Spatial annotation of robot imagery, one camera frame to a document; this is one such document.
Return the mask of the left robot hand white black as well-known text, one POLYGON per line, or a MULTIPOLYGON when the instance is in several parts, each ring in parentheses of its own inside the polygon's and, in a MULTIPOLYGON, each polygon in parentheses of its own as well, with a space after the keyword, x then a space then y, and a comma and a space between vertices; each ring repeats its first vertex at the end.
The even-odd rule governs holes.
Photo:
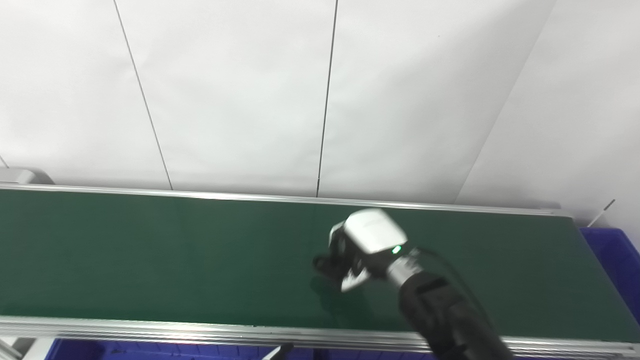
POLYGON ((295 346, 292 342, 284 342, 266 353, 266 355, 262 357, 262 360, 286 360, 288 354, 294 348, 295 346))

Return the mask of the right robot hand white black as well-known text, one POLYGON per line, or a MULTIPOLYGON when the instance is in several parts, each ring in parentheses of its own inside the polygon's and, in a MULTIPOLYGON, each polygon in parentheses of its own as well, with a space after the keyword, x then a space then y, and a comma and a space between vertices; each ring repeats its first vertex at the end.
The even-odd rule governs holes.
POLYGON ((408 242, 405 231, 381 208, 357 210, 330 230, 330 278, 343 293, 368 280, 384 280, 408 242))

